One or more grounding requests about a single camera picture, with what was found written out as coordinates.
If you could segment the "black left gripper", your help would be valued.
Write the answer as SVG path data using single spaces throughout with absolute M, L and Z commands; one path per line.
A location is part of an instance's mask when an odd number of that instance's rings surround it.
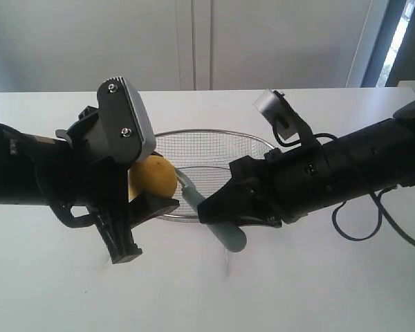
M 107 149 L 99 109 L 86 107 L 66 130 L 57 130 L 71 149 L 71 185 L 67 201 L 54 209 L 69 228 L 84 228 L 95 223 L 109 252 L 112 264 L 133 261 L 142 254 L 134 242 L 131 227 L 170 214 L 179 207 L 176 199 L 165 199 L 143 192 L 128 204 L 128 212 L 110 207 L 127 202 L 127 170 L 133 165 L 117 163 Z M 75 217 L 71 208 L 84 205 L 93 216 Z

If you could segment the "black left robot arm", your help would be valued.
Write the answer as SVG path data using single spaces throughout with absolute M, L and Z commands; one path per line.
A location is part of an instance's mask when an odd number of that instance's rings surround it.
M 128 196 L 128 170 L 141 153 L 129 107 L 87 107 L 56 138 L 0 123 L 0 204 L 47 205 L 68 228 L 95 226 L 113 264 L 142 254 L 132 229 L 174 211 L 179 202 Z

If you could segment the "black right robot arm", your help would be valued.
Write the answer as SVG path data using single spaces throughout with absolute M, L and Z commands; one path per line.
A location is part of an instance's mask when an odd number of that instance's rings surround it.
M 325 144 L 230 163 L 230 180 L 197 210 L 203 224 L 280 228 L 310 212 L 388 187 L 415 185 L 415 101 L 386 120 Z

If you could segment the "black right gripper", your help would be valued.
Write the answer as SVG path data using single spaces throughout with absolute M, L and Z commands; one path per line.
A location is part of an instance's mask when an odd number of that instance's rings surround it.
M 264 158 L 230 163 L 231 179 L 211 196 L 239 227 L 281 228 L 329 206 L 329 152 L 325 144 L 275 148 Z

